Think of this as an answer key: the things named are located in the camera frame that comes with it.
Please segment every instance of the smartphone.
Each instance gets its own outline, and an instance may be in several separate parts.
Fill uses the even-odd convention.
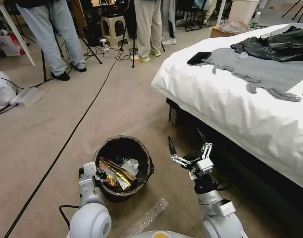
[[[208,59],[212,55],[212,52],[198,52],[195,56],[188,60],[187,64],[196,65],[200,64],[205,59]]]

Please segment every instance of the white bedsheet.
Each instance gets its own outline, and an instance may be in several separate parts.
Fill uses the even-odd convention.
[[[303,187],[303,80],[289,90],[300,102],[273,98],[264,89],[246,90],[246,82],[213,66],[188,66],[197,52],[229,47],[252,36],[285,27],[271,26],[232,37],[205,39],[173,53],[151,85],[243,149]]]

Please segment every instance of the black jacket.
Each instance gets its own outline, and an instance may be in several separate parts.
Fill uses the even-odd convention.
[[[54,0],[9,0],[9,2],[17,3],[20,7],[24,8],[39,7],[53,1]]]

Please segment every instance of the cardboard box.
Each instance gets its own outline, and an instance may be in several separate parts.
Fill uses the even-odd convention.
[[[220,27],[219,26],[214,26],[212,28],[212,32],[211,32],[210,38],[229,37],[229,36],[234,36],[234,35],[236,35],[236,34],[235,33],[224,33],[222,31],[220,31]]]

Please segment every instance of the person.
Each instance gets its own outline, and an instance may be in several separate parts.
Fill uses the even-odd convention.
[[[137,19],[138,54],[134,57],[131,56],[131,60],[149,62],[149,54],[157,57],[161,55],[161,0],[134,0],[134,4]]]
[[[204,1],[205,0],[195,0],[194,7],[202,8]],[[203,8],[204,10],[206,10],[204,20],[203,20],[203,25],[205,27],[211,27],[211,24],[208,20],[209,20],[210,16],[213,14],[213,12],[216,8],[216,4],[217,4],[217,0],[206,0],[206,3]],[[202,18],[202,17],[199,17],[198,14],[195,14],[194,17],[195,17],[195,21]]]
[[[163,41],[164,45],[177,44],[177,34],[175,31],[175,7],[177,0],[162,0],[161,19],[162,19],[162,35],[164,40],[165,32],[169,32],[169,39]]]
[[[76,33],[73,19],[66,0],[11,0],[37,39],[52,69],[54,79],[67,81],[66,63],[61,58],[53,27],[65,41],[73,66],[85,72],[83,50]]]

